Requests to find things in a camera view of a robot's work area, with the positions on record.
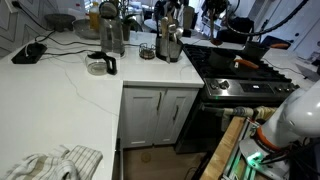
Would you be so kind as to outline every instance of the bottle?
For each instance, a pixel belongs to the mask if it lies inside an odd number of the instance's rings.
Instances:
[[[90,28],[96,31],[99,30],[99,3],[93,2],[89,9]]]

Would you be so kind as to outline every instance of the oven door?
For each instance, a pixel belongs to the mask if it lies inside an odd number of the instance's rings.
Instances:
[[[221,131],[221,122],[224,108],[239,106],[256,108],[258,106],[278,107],[279,103],[261,102],[217,102],[204,103],[200,99],[194,103],[187,121],[177,140],[176,153],[197,153],[215,151],[224,132]]]

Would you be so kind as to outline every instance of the drawer handle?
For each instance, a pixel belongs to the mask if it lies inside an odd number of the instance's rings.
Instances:
[[[177,105],[176,113],[175,113],[174,116],[173,116],[173,120],[174,120],[174,121],[177,119],[178,112],[179,112],[179,106]]]
[[[158,113],[159,113],[159,109],[160,109],[161,99],[162,99],[162,93],[160,92],[159,101],[158,101],[158,106],[157,106],[157,111],[158,111]]]

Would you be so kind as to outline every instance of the white towel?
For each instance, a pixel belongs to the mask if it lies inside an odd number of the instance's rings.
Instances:
[[[92,179],[102,159],[101,152],[83,146],[76,146],[68,154],[66,152],[69,152],[69,150],[60,146],[54,150],[54,153],[51,153],[58,156],[46,156],[44,154],[28,156],[9,170],[1,179]]]

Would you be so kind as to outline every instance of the metal container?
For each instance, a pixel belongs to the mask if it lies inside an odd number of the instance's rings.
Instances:
[[[170,41],[169,43],[169,54],[168,54],[168,40],[164,38],[156,38],[156,56],[157,58],[166,61],[167,56],[170,57],[170,62],[178,62],[181,54],[183,44],[178,39],[177,43]]]

